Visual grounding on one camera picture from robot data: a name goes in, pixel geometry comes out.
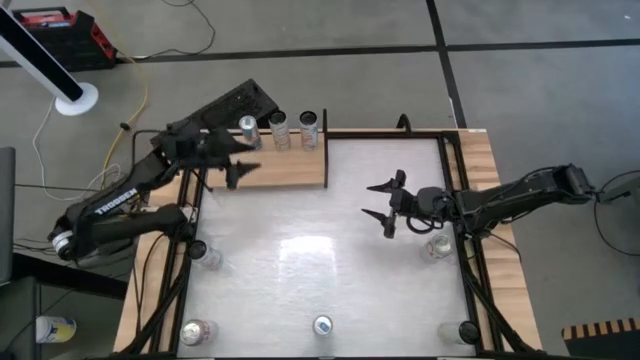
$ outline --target can lid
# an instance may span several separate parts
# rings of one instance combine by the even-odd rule
[[[196,345],[202,340],[202,335],[202,329],[198,321],[189,320],[180,331],[180,340],[185,345]]]
[[[300,122],[302,125],[313,125],[318,121],[318,115],[313,111],[305,111],[300,114]]]
[[[241,129],[251,129],[256,126],[256,118],[251,115],[245,115],[240,118],[238,123]]]
[[[471,321],[463,321],[460,324],[460,339],[467,344],[473,345],[480,340],[478,326]]]
[[[331,329],[333,329],[333,323],[326,315],[318,316],[313,322],[313,330],[318,335],[329,335]]]
[[[207,244],[204,241],[196,240],[189,246],[189,257],[198,260],[207,253]]]
[[[274,125],[277,125],[277,124],[282,124],[286,120],[287,120],[287,115],[285,115],[285,113],[283,113],[282,111],[278,110],[274,112],[273,115],[271,115],[269,122]]]

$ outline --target wooden table frame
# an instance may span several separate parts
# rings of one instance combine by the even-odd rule
[[[442,141],[438,140],[438,145],[443,162],[443,171],[445,171],[445,183],[448,188],[484,190],[500,184],[488,134],[484,130],[420,129],[408,134],[401,129],[332,129],[326,135],[326,141],[332,138],[359,138],[360,136],[362,136],[361,138],[443,139]],[[159,206],[174,202],[177,194],[179,203],[188,202],[195,207],[199,207],[202,191],[202,186],[195,181],[193,176],[184,180],[176,178],[170,185],[152,192],[150,205]],[[498,226],[494,232],[515,243],[509,226]],[[141,279],[144,262],[149,253],[151,243],[156,237],[157,234],[147,234],[140,239],[135,262],[138,279]],[[160,296],[166,293],[166,289],[175,278],[185,259],[183,245],[167,244],[167,241],[161,241],[161,243],[163,244],[154,250],[149,259],[149,268],[144,284],[145,298],[141,306],[141,321],[143,324],[155,310]],[[523,340],[534,348],[540,348],[537,327],[517,255],[504,245],[488,239],[484,240],[479,248],[467,247],[459,250],[464,250],[465,253],[471,254],[478,252],[478,255],[472,261],[472,268],[483,283],[483,286],[485,284],[490,286],[494,303]],[[492,325],[492,321],[488,319],[482,305],[479,304],[477,299],[473,301],[474,296],[469,291],[465,284],[465,295],[468,300],[470,318],[476,320],[481,328],[482,343],[476,350],[501,350],[502,339],[495,332],[495,327]],[[168,351],[170,353],[177,351],[180,326],[174,325],[182,323],[185,297],[186,287],[178,298],[173,301],[165,315],[164,325],[156,331],[145,348],[145,352],[147,350],[149,352]],[[136,313],[135,287],[133,281],[130,281],[114,351],[126,347],[135,336]]]

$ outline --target wooden platform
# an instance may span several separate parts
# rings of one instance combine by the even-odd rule
[[[323,185],[325,174],[324,134],[318,133],[318,147],[313,151],[302,149],[299,132],[291,132],[291,148],[276,150],[273,136],[263,134],[262,149],[235,154],[231,161],[260,163],[262,166],[245,175],[238,187]],[[245,142],[241,135],[235,136]],[[224,172],[209,171],[207,184],[211,187],[225,187]]]
[[[418,129],[416,131],[439,131],[447,129]],[[362,129],[354,129],[353,131],[363,131]],[[403,131],[399,129],[366,129],[369,132],[378,131]],[[484,190],[489,187],[497,186],[500,184],[500,179],[496,170],[496,165],[493,159],[493,152],[489,142],[489,136],[484,130],[459,130],[460,141],[462,145],[462,152],[465,160],[465,170],[469,177],[469,183],[471,188],[476,190]],[[292,140],[299,139],[298,134],[292,134]],[[319,145],[323,145],[324,141],[319,140]],[[315,156],[324,156],[322,152],[310,153]],[[263,156],[259,153],[252,154],[255,156]],[[454,186],[459,186],[457,181],[457,168],[455,161],[450,161],[452,172],[454,174]],[[195,185],[195,179],[192,177],[191,183]],[[163,187],[162,189],[153,191],[151,194],[151,206],[159,206],[166,203],[175,201],[178,189],[179,178],[176,178],[170,185]],[[188,191],[188,201],[193,202],[192,189],[195,186],[190,186]],[[504,237],[510,242],[515,243],[511,227],[508,225],[498,226],[495,231],[499,236]],[[141,275],[142,265],[144,260],[148,256],[148,251],[151,243],[155,237],[153,234],[147,234],[140,239],[136,256],[136,270],[138,275]],[[158,294],[160,291],[160,281],[164,272],[166,262],[166,241],[161,241],[149,261],[149,272],[144,284],[145,297],[142,302],[142,322],[145,323],[151,313],[155,310],[158,303]],[[531,303],[529,302],[529,295],[527,293],[526,283],[524,281],[524,275],[522,268],[518,262],[517,255],[504,245],[485,239],[483,242],[483,248],[485,258],[487,260],[487,267],[489,271],[489,278],[491,282],[491,291],[495,300],[495,303],[503,313],[507,321],[513,326],[513,328],[522,336],[523,340],[534,348],[540,348],[540,339],[536,327],[535,318],[531,309]],[[176,266],[179,266],[182,260],[182,249],[179,250],[176,257]],[[129,291],[127,292],[127,298],[125,300],[122,317],[120,321],[120,327],[114,344],[114,351],[121,350],[128,345],[135,336],[135,318],[136,318],[136,306],[135,306],[135,289],[133,281],[129,283]],[[478,305],[478,315],[481,319],[483,342],[487,349],[492,349],[493,344],[490,336],[487,332],[487,315],[480,304]],[[165,326],[163,327],[160,350],[169,349],[169,333],[173,324],[174,306],[172,305],[167,315],[165,316]]]

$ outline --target power cord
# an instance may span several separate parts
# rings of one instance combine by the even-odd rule
[[[164,236],[164,234],[160,234],[154,241],[153,244],[151,244],[151,247],[149,248],[149,252],[147,253],[147,258],[144,259],[144,265],[142,266],[142,279],[140,282],[140,291],[138,293],[138,274],[136,272],[136,262],[133,262],[133,284],[135,286],[135,293],[136,293],[136,333],[140,333],[140,327],[142,326],[142,320],[140,319],[141,316],[141,312],[142,312],[142,301],[144,299],[144,280],[146,278],[147,275],[147,265],[149,264],[149,258],[151,258],[151,254],[153,253],[153,249],[156,247],[156,245],[158,244],[158,241],[160,241],[160,239],[162,239],[162,237]]]
[[[612,177],[607,182],[605,182],[604,185],[602,185],[602,187],[600,188],[600,191],[598,191],[598,194],[603,193],[605,191],[605,189],[607,188],[607,186],[609,186],[609,184],[611,184],[612,182],[618,180],[619,178],[621,178],[623,176],[631,175],[631,174],[636,174],[636,173],[640,173],[640,170],[631,170],[631,171],[623,172],[621,174],[618,174],[618,175]],[[632,253],[632,252],[628,252],[628,251],[624,251],[624,250],[618,249],[617,247],[613,246],[609,242],[609,240],[607,240],[607,238],[602,233],[602,229],[600,229],[600,223],[598,222],[598,203],[599,203],[598,200],[596,200],[593,203],[593,221],[596,224],[596,230],[598,230],[598,235],[600,235],[600,239],[602,239],[602,241],[608,247],[610,247],[611,249],[619,252],[620,254],[624,254],[624,255],[627,255],[627,256],[640,256],[640,253]]]
[[[44,166],[44,162],[42,161],[42,155],[40,154],[40,149],[38,148],[38,138],[40,137],[40,133],[42,132],[42,130],[44,129],[44,126],[47,124],[47,122],[49,121],[49,118],[51,117],[51,110],[53,109],[53,103],[55,102],[55,97],[51,100],[51,104],[49,104],[49,109],[47,110],[47,113],[44,116],[44,119],[42,120],[42,123],[40,124],[40,127],[38,127],[38,130],[36,131],[35,135],[33,136],[33,139],[31,140],[31,145],[33,145],[33,149],[36,151],[36,155],[38,156],[38,162],[40,162],[40,175],[41,175],[41,180],[42,180],[42,189],[45,193],[45,195],[47,195],[49,198],[53,199],[53,200],[58,200],[58,201],[75,201],[78,199],[81,199],[89,190],[84,190],[80,195],[78,196],[74,196],[74,197],[69,197],[69,198],[59,198],[57,196],[51,195],[47,189],[47,182],[46,182],[46,168]],[[111,166],[108,166],[106,168],[104,168],[98,175],[96,175],[91,182],[89,182],[89,185],[87,185],[87,188],[91,188],[91,186],[93,186],[93,184],[98,181],[98,179],[100,177],[105,177],[105,175],[111,171],[111,169],[116,168],[118,170],[118,178],[121,175],[121,168],[120,165],[118,164],[113,164]]]
[[[520,260],[520,262],[522,262],[522,255],[520,254],[520,250],[518,250],[518,248],[513,245],[511,242],[507,241],[507,239],[498,236],[492,232],[489,233],[489,235],[491,235],[494,239],[499,240],[500,242],[502,242],[503,244],[505,244],[507,247],[511,248],[513,251],[516,252],[516,254],[518,254],[518,259]]]
[[[211,29],[211,38],[209,39],[209,43],[204,48],[202,48],[202,49],[200,49],[200,50],[198,50],[196,52],[182,51],[182,50],[178,50],[178,49],[167,49],[167,50],[163,50],[163,51],[157,52],[155,54],[147,55],[147,56],[144,56],[144,57],[136,57],[136,59],[138,59],[138,60],[146,60],[146,59],[150,59],[152,57],[163,55],[163,54],[170,53],[170,52],[175,52],[175,53],[186,55],[186,56],[194,56],[194,55],[202,54],[203,52],[209,50],[211,48],[211,46],[213,46],[213,42],[215,41],[215,38],[216,38],[216,29],[213,27],[213,25],[211,24],[211,21],[204,14],[204,12],[202,12],[202,10],[198,7],[198,5],[196,5],[195,0],[188,0],[184,4],[173,4],[173,3],[170,3],[170,2],[168,2],[166,0],[162,0],[162,2],[167,4],[167,5],[169,5],[169,6],[172,6],[172,7],[185,7],[185,6],[189,6],[189,5],[193,6],[194,9],[196,9],[196,11],[198,11],[198,13],[200,13],[200,15],[202,16],[204,21],[207,23],[207,26]]]
[[[147,77],[144,71],[142,70],[142,67],[138,65],[138,63],[134,59],[132,59],[129,55],[125,54],[124,51],[122,50],[123,48],[119,44],[118,32],[116,31],[115,26],[113,26],[113,23],[109,21],[108,17],[104,16],[104,12],[100,10],[100,8],[96,6],[96,4],[92,0],[86,0],[86,1],[89,4],[89,6],[93,9],[93,11],[96,13],[96,17],[98,18],[98,21],[101,24],[105,25],[105,27],[107,28],[107,30],[109,30],[110,33],[114,34],[114,37],[111,39],[112,40],[111,42],[114,45],[116,45],[118,52],[122,54],[130,63],[132,63],[135,66],[136,72],[138,73],[140,80],[144,84],[144,96],[142,98],[142,102],[140,103],[140,106],[138,106],[138,109],[133,113],[133,115],[131,115],[131,117],[129,117],[129,120],[127,120],[124,123],[120,123],[120,130],[118,131],[118,134],[116,135],[115,139],[111,143],[111,146],[109,147],[109,150],[107,151],[107,155],[105,156],[104,164],[102,166],[102,169],[106,170],[109,167],[109,163],[111,162],[113,153],[115,152],[116,147],[118,146],[118,143],[122,139],[124,132],[131,130],[135,121],[140,117],[140,115],[142,114],[142,111],[145,109],[145,107],[147,106],[147,103],[149,102],[149,81],[147,80]],[[102,189],[104,188],[104,186],[105,186],[105,179],[103,177],[100,188]]]

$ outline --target white cable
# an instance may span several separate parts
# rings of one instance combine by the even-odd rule
[[[55,100],[56,100],[56,98],[54,96],[53,99],[51,100],[51,104],[49,105],[49,110],[47,110],[47,114],[44,116],[44,119],[42,120],[42,124],[40,124],[40,127],[38,128],[38,131],[36,131],[36,134],[33,136],[33,140],[31,141],[31,145],[33,145],[33,149],[36,151],[36,154],[38,155],[38,161],[40,162],[40,173],[42,175],[42,189],[44,190],[45,195],[47,195],[51,199],[58,200],[58,201],[75,201],[75,200],[78,200],[78,199],[82,198],[84,196],[84,194],[87,193],[88,190],[83,191],[82,194],[80,194],[78,196],[74,196],[74,197],[70,197],[70,198],[59,198],[59,197],[56,197],[56,196],[53,196],[53,195],[49,194],[49,191],[47,191],[47,184],[46,184],[46,180],[45,180],[46,169],[44,167],[44,162],[42,162],[42,156],[40,155],[40,149],[38,149],[38,145],[36,144],[36,142],[38,140],[38,136],[40,136],[40,132],[42,131],[42,129],[44,128],[45,124],[49,120],[49,117],[51,116],[51,110],[53,109],[53,103],[55,102]],[[108,168],[106,168],[103,171],[101,171],[98,175],[96,175],[96,177],[93,178],[93,180],[91,180],[89,185],[87,185],[87,189],[90,189],[91,186],[93,186],[93,183],[95,183],[98,179],[100,179],[100,177],[103,174],[108,173],[113,168],[117,168],[118,169],[117,178],[120,178],[120,174],[122,173],[122,169],[120,168],[120,165],[111,164]]]

